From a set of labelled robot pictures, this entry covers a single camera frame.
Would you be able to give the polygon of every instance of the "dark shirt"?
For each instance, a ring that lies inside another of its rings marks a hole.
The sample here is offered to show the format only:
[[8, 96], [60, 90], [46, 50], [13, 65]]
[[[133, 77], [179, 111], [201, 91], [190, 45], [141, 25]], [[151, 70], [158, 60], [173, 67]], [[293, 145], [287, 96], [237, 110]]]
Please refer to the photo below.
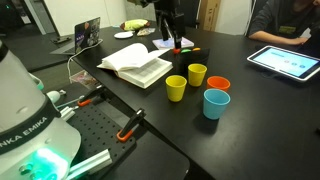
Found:
[[294, 0], [268, 0], [263, 9], [253, 19], [249, 36], [258, 32], [297, 38], [308, 28], [311, 33], [320, 25], [320, 8], [312, 3], [301, 12], [293, 11]]

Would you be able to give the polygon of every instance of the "teal cup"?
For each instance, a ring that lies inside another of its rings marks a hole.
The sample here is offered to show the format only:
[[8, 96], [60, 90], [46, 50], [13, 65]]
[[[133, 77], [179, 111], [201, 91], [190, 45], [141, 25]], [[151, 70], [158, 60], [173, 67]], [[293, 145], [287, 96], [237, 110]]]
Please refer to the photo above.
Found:
[[207, 89], [203, 98], [203, 114], [211, 119], [219, 119], [230, 102], [228, 93], [220, 89]]

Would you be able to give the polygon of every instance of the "person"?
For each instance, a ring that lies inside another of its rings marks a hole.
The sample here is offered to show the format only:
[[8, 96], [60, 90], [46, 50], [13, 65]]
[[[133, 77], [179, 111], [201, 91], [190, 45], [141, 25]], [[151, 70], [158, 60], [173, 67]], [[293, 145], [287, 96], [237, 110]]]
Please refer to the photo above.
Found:
[[308, 38], [300, 37], [310, 28], [320, 27], [320, 0], [268, 0], [253, 19], [250, 39], [274, 44], [300, 45]]

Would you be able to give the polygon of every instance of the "orange cup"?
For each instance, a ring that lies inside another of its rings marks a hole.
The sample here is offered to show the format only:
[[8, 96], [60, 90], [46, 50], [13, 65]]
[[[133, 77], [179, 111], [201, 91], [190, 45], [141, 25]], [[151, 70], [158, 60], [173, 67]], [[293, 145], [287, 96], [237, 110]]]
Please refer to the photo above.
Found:
[[207, 79], [207, 89], [215, 88], [227, 92], [230, 85], [230, 81], [221, 76], [211, 76]]

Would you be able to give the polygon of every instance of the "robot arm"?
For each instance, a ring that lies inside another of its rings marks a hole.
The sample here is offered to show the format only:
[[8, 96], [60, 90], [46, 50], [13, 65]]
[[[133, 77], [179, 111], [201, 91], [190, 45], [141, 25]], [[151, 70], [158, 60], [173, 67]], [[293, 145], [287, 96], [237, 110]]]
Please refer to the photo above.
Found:
[[181, 48], [181, 39], [185, 35], [184, 14], [177, 8], [180, 0], [128, 0], [141, 5], [143, 8], [154, 3], [157, 25], [160, 28], [163, 40], [174, 39], [176, 49]]

